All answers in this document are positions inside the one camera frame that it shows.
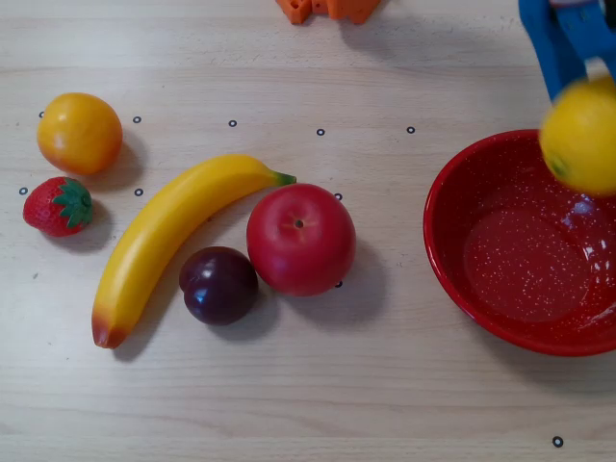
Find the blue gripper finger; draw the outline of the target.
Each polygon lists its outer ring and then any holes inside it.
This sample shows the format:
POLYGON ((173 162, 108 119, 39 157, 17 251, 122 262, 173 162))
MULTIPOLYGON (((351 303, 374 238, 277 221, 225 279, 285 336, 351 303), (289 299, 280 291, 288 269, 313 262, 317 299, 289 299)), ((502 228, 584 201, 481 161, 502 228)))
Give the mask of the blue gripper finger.
POLYGON ((557 3, 556 17, 578 58, 601 59, 615 79, 615 4, 557 3))
POLYGON ((585 64, 569 42, 548 0, 519 0, 518 5, 553 102, 569 85, 587 76, 585 64))

